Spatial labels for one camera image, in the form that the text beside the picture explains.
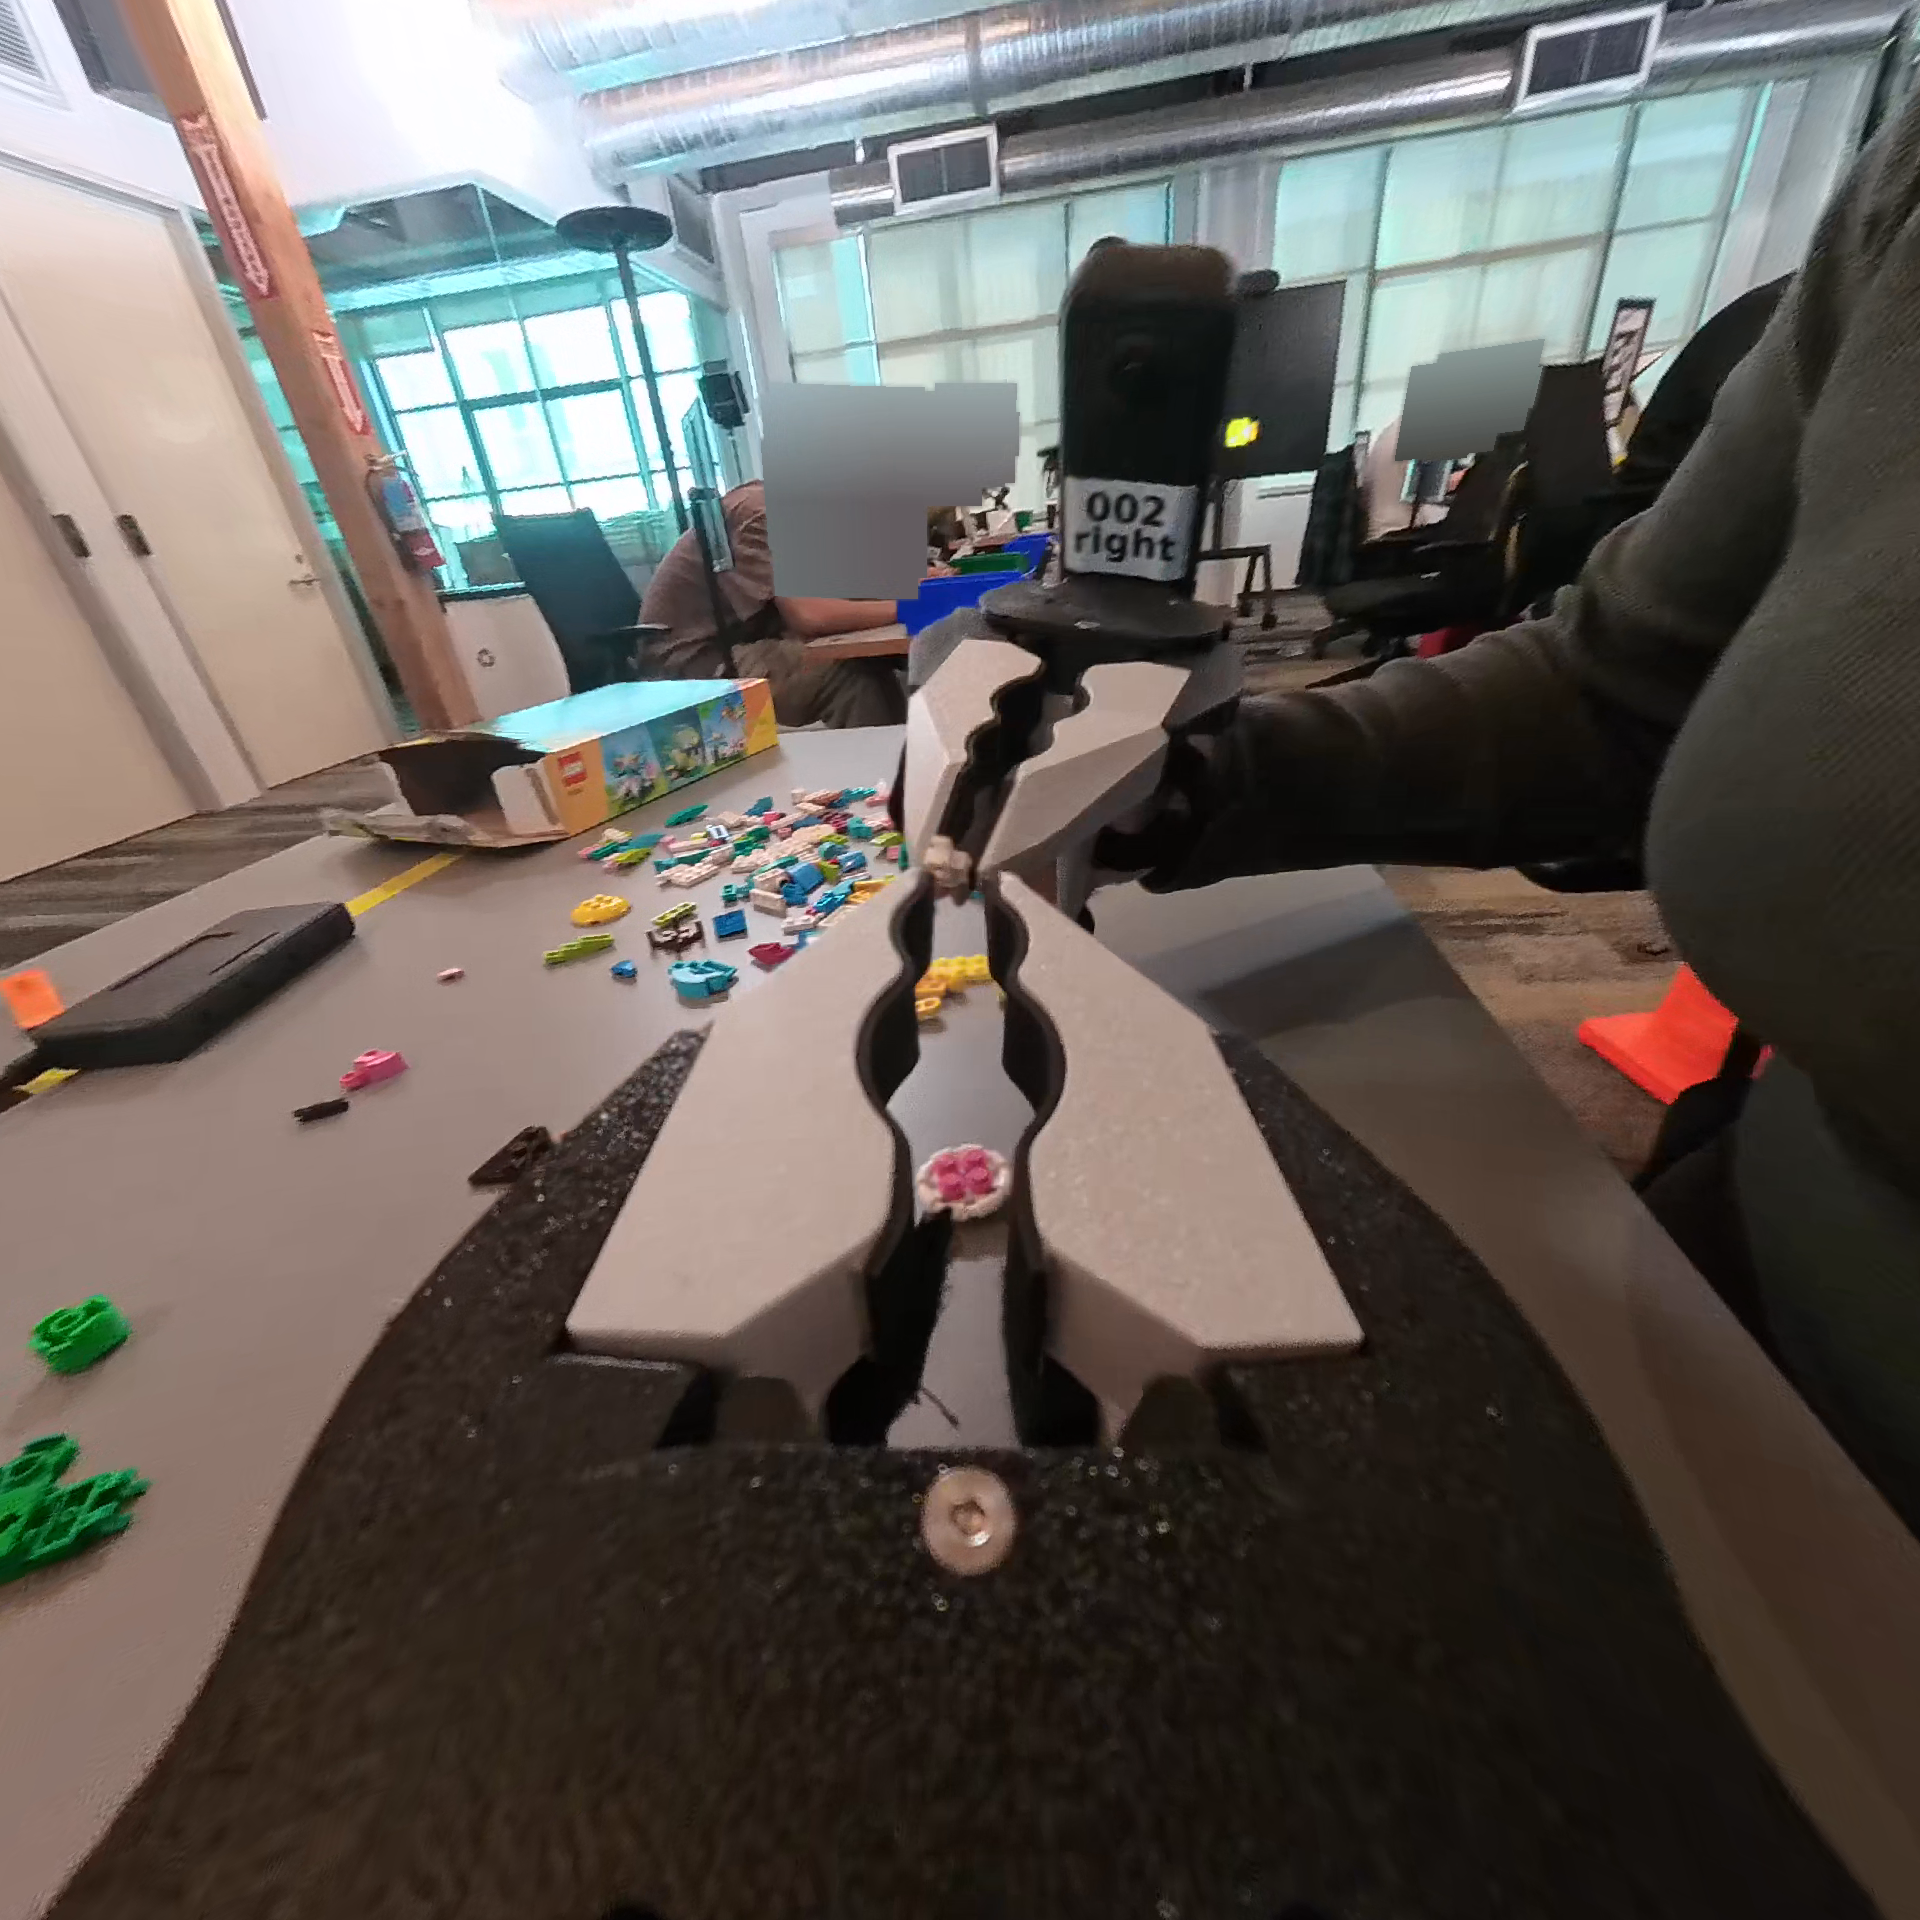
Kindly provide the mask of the white recycling cabinet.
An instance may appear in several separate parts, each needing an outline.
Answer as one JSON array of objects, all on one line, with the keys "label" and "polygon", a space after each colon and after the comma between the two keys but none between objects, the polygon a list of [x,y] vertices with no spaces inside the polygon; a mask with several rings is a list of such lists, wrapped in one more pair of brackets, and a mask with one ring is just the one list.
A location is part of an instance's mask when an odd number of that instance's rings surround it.
[{"label": "white recycling cabinet", "polygon": [[443,591],[442,609],[479,721],[572,694],[552,626],[520,584]]}]

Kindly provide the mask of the round white plate magenta studs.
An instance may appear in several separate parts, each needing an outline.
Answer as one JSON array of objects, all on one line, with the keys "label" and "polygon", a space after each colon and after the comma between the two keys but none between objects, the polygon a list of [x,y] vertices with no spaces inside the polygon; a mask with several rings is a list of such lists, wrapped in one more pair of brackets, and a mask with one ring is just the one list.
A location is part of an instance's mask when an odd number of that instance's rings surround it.
[{"label": "round white plate magenta studs", "polygon": [[1013,1190],[1013,1163],[984,1142],[936,1149],[915,1171],[921,1211],[949,1222],[979,1222],[1003,1211]]}]

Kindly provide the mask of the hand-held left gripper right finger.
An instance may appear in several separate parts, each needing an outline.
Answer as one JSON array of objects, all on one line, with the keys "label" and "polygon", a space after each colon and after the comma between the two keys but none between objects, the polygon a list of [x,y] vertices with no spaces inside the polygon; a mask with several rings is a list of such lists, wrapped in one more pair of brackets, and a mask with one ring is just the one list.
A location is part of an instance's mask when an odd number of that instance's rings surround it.
[{"label": "hand-held left gripper right finger", "polygon": [[1021,1442],[1111,1435],[1163,1381],[1354,1355],[1339,1285],[1211,1031],[1021,878],[986,878],[1016,1149],[1003,1355]]}]

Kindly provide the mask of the teal framed window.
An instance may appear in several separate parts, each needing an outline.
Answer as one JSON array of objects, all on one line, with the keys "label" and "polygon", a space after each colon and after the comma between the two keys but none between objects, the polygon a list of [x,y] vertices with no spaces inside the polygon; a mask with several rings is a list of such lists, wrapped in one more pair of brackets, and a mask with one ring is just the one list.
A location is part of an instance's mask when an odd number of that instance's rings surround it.
[{"label": "teal framed window", "polygon": [[683,421],[721,313],[681,290],[626,304],[612,274],[423,296],[341,320],[353,370],[434,526],[500,511],[672,511],[694,483]]}]

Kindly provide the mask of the grey desk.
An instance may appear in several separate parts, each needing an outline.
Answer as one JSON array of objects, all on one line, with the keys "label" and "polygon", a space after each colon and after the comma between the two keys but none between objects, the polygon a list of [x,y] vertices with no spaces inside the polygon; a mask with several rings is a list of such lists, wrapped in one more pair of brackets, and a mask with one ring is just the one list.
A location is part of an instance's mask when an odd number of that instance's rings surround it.
[{"label": "grey desk", "polygon": [[1369,1345],[1235,1372],[1250,1445],[991,1451],[986,1569],[921,1516],[992,1256],[903,1449],[669,1445],[697,1375],[567,1350],[702,1047],[543,971],[577,875],[462,857],[5,1121],[5,1451],[151,1481],[5,1590],[5,1916],[1918,1916],[1918,1542],[1375,872],[1102,900]]}]

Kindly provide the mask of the red fire extinguisher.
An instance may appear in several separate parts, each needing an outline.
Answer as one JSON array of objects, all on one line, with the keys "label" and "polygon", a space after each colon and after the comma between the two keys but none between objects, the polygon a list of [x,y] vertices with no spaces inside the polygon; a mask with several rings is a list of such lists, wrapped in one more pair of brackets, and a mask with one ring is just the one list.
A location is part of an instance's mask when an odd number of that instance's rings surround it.
[{"label": "red fire extinguisher", "polygon": [[393,449],[365,449],[365,490],[399,563],[434,582],[443,568],[443,550],[413,470]]}]

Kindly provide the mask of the black monitor on stand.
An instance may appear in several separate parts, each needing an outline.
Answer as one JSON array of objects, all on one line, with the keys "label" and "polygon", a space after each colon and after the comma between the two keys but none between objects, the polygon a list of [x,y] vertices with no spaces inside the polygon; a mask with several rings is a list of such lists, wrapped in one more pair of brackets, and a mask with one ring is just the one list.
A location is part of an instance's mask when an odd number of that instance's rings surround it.
[{"label": "black monitor on stand", "polygon": [[1346,278],[1283,286],[1273,271],[1242,274],[1216,477],[1318,468],[1333,427],[1342,313]]}]

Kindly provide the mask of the white door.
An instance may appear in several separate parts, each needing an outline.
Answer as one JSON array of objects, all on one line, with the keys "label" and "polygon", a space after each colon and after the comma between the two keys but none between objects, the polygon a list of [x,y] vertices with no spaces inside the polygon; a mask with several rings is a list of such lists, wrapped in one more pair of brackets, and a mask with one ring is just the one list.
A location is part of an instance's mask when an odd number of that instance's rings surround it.
[{"label": "white door", "polygon": [[183,213],[5,162],[5,304],[132,568],[255,788],[393,742],[393,706]]},{"label": "white door", "polygon": [[191,815],[198,762],[128,609],[128,550],[12,313],[5,313],[5,875]]}]

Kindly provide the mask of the wooden pillar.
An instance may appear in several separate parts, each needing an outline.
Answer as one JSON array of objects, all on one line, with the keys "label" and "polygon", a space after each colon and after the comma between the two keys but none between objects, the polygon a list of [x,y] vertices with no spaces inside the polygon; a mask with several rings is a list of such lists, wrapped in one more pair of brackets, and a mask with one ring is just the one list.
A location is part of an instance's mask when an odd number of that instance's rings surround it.
[{"label": "wooden pillar", "polygon": [[428,732],[476,718],[434,584],[377,503],[394,477],[278,177],[269,129],[217,4],[122,4],[165,99],[255,334],[278,371],[372,622]]}]

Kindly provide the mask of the pile of colourful toy bricks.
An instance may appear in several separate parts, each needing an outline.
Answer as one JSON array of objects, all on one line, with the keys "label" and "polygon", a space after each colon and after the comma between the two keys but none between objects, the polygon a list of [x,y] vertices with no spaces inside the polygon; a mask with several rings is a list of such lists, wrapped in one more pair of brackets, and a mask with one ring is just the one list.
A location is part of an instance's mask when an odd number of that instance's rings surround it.
[{"label": "pile of colourful toy bricks", "polygon": [[[640,971],[652,969],[669,997],[665,969],[681,961],[732,962],[732,997],[749,978],[782,971],[907,875],[907,847],[878,788],[796,788],[787,800],[760,797],[734,810],[694,803],[669,813],[660,829],[602,829],[583,857],[598,872],[591,894],[613,891],[634,905],[626,917],[602,927],[613,937],[613,951],[602,955],[608,965],[631,955]],[[702,917],[706,943],[652,953],[648,924],[687,900]],[[672,1002],[706,1014],[732,997]]]}]

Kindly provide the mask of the person's torso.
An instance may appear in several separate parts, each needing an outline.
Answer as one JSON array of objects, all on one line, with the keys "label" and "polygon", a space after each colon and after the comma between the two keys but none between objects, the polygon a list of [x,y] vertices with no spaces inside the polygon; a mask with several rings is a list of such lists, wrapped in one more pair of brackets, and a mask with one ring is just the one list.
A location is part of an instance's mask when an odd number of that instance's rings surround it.
[{"label": "person's torso", "polygon": [[1770,1047],[1645,1202],[1918,1529],[1918,101],[1662,496],[1723,561],[1653,797],[1682,961]]}]

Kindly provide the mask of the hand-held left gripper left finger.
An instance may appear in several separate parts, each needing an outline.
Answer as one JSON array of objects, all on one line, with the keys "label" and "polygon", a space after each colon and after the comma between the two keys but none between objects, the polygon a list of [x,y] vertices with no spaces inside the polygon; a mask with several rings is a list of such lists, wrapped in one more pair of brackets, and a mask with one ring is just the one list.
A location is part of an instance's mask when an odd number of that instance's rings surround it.
[{"label": "hand-held left gripper left finger", "polygon": [[930,934],[905,875],[720,1014],[567,1310],[577,1355],[782,1381],[828,1435],[887,1435],[934,1313],[887,1111]]}]

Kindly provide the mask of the blue storage bin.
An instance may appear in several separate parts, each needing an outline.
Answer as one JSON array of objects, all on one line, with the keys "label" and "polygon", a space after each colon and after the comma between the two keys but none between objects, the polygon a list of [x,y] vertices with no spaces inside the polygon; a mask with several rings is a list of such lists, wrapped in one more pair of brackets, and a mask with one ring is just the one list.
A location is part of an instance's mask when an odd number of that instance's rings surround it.
[{"label": "blue storage bin", "polygon": [[927,573],[915,593],[898,598],[898,626],[907,637],[924,633],[953,609],[973,609],[992,587],[1030,582],[1021,558],[1016,555],[1013,568]]}]

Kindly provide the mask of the silver ceiling duct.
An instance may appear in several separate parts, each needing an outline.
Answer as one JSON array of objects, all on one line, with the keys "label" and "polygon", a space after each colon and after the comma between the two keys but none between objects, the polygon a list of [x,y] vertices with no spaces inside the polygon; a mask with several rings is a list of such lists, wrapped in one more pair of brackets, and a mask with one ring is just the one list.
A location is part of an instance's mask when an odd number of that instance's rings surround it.
[{"label": "silver ceiling duct", "polygon": [[[598,179],[877,152],[973,122],[1030,181],[1502,121],[1533,25],[1634,4],[475,4]],[[1918,4],[1667,4],[1643,92],[1876,56]]]}]

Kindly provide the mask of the yellow cardboard toy box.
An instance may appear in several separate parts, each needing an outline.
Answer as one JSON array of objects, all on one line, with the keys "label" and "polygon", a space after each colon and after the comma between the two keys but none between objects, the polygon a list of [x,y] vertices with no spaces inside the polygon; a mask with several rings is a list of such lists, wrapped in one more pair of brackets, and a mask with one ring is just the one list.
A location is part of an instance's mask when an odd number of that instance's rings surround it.
[{"label": "yellow cardboard toy box", "polygon": [[387,803],[330,806],[323,833],[456,851],[550,844],[774,743],[766,678],[613,683],[383,752]]}]

